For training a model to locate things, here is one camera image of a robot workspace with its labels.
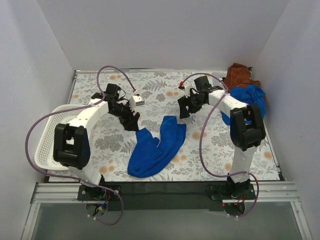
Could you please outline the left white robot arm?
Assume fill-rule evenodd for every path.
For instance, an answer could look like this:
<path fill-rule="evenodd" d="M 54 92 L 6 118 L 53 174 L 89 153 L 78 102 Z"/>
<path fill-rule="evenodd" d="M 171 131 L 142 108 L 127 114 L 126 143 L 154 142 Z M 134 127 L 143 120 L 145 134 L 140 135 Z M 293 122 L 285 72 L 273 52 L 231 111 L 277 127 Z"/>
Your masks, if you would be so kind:
<path fill-rule="evenodd" d="M 126 102 L 120 97 L 121 88 L 109 83 L 102 93 L 92 97 L 88 107 L 66 124 L 59 123 L 54 130 L 53 159 L 80 178 L 82 182 L 92 183 L 89 194 L 95 200 L 106 196 L 106 187 L 100 183 L 102 175 L 90 163 L 90 134 L 99 120 L 106 114 L 119 119 L 126 131 L 137 132 L 140 113 L 136 107 L 145 101 L 139 94 L 134 94 Z"/>

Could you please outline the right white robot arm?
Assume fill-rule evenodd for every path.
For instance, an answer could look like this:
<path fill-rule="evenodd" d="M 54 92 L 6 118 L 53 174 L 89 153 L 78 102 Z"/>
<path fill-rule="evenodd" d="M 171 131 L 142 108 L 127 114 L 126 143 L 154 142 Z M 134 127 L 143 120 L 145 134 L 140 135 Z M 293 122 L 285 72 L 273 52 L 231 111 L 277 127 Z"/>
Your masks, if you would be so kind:
<path fill-rule="evenodd" d="M 195 86 L 186 85 L 184 81 L 179 83 L 179 89 L 184 91 L 184 96 L 178 99 L 179 117 L 188 118 L 203 105 L 220 110 L 230 119 L 229 133 L 234 145 L 231 170 L 223 176 L 225 183 L 210 187 L 212 196 L 219 199 L 256 198 L 258 194 L 251 184 L 253 174 L 250 169 L 254 154 L 266 137 L 260 106 L 232 97 L 223 82 L 210 84 L 208 73 L 196 73 L 195 77 Z"/>

